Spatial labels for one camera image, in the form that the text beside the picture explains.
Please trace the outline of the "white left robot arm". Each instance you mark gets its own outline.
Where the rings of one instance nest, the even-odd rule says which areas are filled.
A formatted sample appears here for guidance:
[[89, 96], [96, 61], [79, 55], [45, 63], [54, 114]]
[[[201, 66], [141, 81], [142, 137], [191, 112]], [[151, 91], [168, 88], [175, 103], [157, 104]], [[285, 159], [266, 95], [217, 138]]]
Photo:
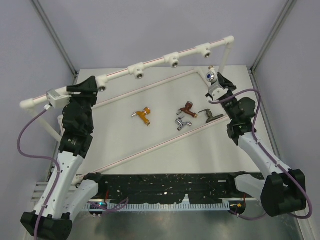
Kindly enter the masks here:
[[92, 197], [102, 199], [107, 193], [106, 185], [99, 182], [101, 174], [90, 173], [83, 178], [73, 196], [67, 196], [93, 141], [92, 108], [97, 103], [98, 92], [95, 76], [80, 84], [67, 86], [63, 94], [48, 91], [48, 104], [31, 120], [35, 122], [50, 108], [62, 109], [64, 133], [59, 143], [59, 153], [56, 159], [48, 158], [55, 165], [53, 173], [33, 211], [24, 212], [20, 220], [36, 240], [66, 240], [73, 220], [82, 207]]

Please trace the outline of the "white chrome knob faucet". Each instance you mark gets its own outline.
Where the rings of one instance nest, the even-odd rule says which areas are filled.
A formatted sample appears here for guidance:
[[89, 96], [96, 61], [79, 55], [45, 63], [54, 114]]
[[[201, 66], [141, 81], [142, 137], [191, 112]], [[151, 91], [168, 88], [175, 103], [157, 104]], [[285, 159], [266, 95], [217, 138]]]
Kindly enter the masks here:
[[208, 67], [208, 73], [206, 74], [205, 79], [207, 82], [209, 82], [211, 84], [214, 84], [219, 79], [218, 74], [216, 72], [216, 69], [213, 65], [210, 65]]

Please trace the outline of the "white pipe frame rack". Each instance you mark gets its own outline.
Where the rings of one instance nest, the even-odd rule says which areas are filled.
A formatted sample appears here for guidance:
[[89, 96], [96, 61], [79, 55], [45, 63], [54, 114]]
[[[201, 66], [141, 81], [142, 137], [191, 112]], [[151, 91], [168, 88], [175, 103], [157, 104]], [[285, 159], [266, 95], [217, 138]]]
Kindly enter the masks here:
[[[218, 72], [222, 73], [225, 66], [226, 66], [226, 62], [229, 57], [230, 51], [234, 45], [234, 41], [235, 41], [234, 36], [227, 36], [227, 37], [225, 37], [221, 40], [215, 41], [215, 42], [204, 43], [204, 44], [201, 44], [201, 45], [198, 45], [193, 48], [183, 50], [180, 52], [173, 52], [173, 53], [164, 55], [163, 57], [160, 57], [160, 58], [157, 58], [154, 60], [150, 60], [147, 62], [139, 62], [139, 63], [133, 64], [131, 66], [128, 66], [127, 68], [122, 69], [117, 72], [95, 76], [97, 87], [98, 87], [97, 96], [98, 96], [99, 92], [106, 91], [107, 83], [110, 81], [113, 81], [113, 80], [116, 80], [116, 79], [119, 79], [122, 77], [126, 77], [126, 76], [134, 76], [135, 79], [140, 80], [144, 77], [144, 71], [146, 69], [154, 68], [154, 67], [162, 65], [162, 64], [169, 64], [173, 69], [175, 69], [178, 67], [179, 60], [181, 58], [185, 58], [185, 57], [195, 55], [195, 54], [201, 54], [205, 59], [207, 59], [211, 55], [211, 49], [224, 46], [225, 49], [224, 49], [222, 61], [221, 61], [221, 64], [218, 68], [218, 71], [217, 71], [217, 73]], [[199, 76], [202, 76], [201, 75], [202, 72], [200, 69], [193, 68], [189, 71], [179, 73], [175, 76], [171, 76], [171, 77], [166, 78], [164, 80], [161, 80], [159, 82], [152, 83], [151, 85], [144, 86], [142, 88], [133, 90], [132, 92], [127, 92], [127, 93], [124, 93], [123, 95], [111, 98], [107, 101], [100, 102], [97, 104], [96, 107], [93, 106], [93, 109], [106, 106], [106, 105], [114, 103], [116, 101], [131, 97], [133, 95], [142, 93], [144, 91], [147, 91], [147, 90], [150, 90], [150, 89], [153, 89], [156, 87], [159, 87], [163, 84], [184, 78], [184, 77], [192, 75], [192, 74], [198, 74]], [[54, 90], [56, 90], [61, 95], [72, 96], [75, 93], [81, 94], [80, 92], [67, 92], [66, 86], [59, 88], [59, 89], [54, 89]], [[42, 103], [46, 103], [46, 102], [49, 103], [49, 101], [47, 100], [47, 94], [36, 97], [36, 98], [30, 98], [30, 99], [23, 100], [19, 103], [19, 106], [21, 109], [23, 109], [31, 114], [31, 113], [35, 113], [36, 106], [38, 106]], [[44, 127], [44, 129], [47, 131], [47, 133], [49, 133], [57, 142], [61, 141], [62, 137], [59, 136], [55, 130], [53, 130], [53, 128], [49, 125], [48, 122], [46, 122], [45, 120], [40, 120], [40, 124]]]

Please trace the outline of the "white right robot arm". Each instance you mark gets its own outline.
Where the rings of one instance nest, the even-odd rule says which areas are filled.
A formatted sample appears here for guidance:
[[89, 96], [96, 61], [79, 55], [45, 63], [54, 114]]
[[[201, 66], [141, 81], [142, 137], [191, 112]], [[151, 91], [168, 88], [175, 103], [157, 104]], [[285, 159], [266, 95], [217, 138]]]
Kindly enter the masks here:
[[289, 214], [296, 217], [298, 211], [308, 209], [304, 216], [313, 212], [306, 193], [306, 177], [300, 169], [292, 169], [267, 149], [255, 128], [261, 101], [249, 97], [237, 99], [237, 87], [221, 73], [207, 76], [211, 81], [206, 97], [211, 104], [220, 104], [230, 123], [227, 133], [256, 164], [264, 179], [239, 172], [230, 176], [226, 191], [231, 197], [245, 193], [261, 202], [265, 214], [270, 217]]

